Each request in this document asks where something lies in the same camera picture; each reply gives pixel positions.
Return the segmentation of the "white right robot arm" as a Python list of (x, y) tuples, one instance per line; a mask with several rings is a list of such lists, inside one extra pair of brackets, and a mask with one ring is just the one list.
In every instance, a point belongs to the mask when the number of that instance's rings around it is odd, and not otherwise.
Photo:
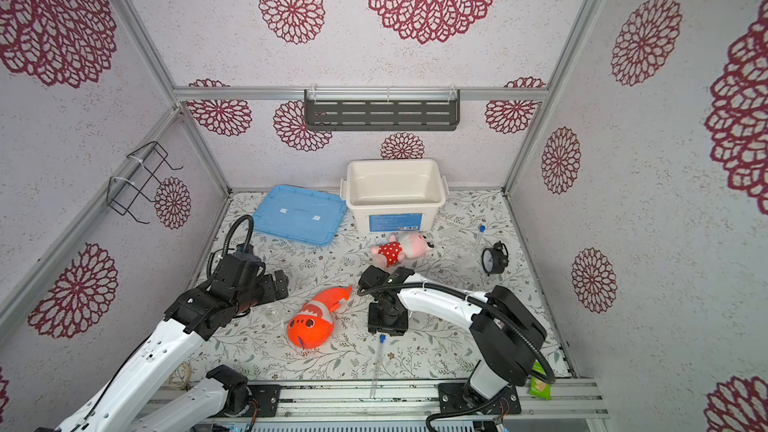
[(509, 289), (496, 285), (489, 292), (456, 289), (400, 267), (387, 273), (368, 267), (357, 293), (372, 298), (368, 326), (371, 333), (399, 336), (408, 330), (413, 313), (442, 319), (466, 330), (481, 359), (466, 387), (489, 399), (506, 386), (523, 386), (535, 378), (556, 382), (556, 374), (541, 347), (547, 332), (532, 312)]

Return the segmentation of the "blue capped test tube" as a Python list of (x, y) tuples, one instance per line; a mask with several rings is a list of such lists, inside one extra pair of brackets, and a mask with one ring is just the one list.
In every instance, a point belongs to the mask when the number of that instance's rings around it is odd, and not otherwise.
[(378, 381), (381, 375), (381, 369), (382, 369), (382, 362), (383, 362), (383, 351), (384, 351), (384, 345), (386, 343), (386, 335), (380, 334), (378, 338), (377, 348), (376, 348), (376, 354), (375, 354), (375, 360), (373, 365), (373, 377), (371, 380), (371, 386), (369, 391), (369, 398), (374, 399), (376, 397), (377, 388), (378, 388)]
[(475, 247), (479, 247), (480, 246), (485, 230), (486, 230), (486, 227), (485, 227), (484, 224), (480, 224), (478, 226), (478, 230), (477, 230), (476, 238), (475, 238)]

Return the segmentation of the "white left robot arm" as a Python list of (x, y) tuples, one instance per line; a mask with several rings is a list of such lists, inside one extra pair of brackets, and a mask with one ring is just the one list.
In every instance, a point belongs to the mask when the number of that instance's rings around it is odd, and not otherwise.
[(252, 308), (287, 298), (288, 284), (283, 271), (267, 272), (251, 253), (226, 255), (208, 279), (177, 297), (113, 377), (58, 430), (185, 431), (219, 412), (246, 411), (245, 376), (218, 366), (182, 397), (144, 418), (138, 416), (193, 351)]

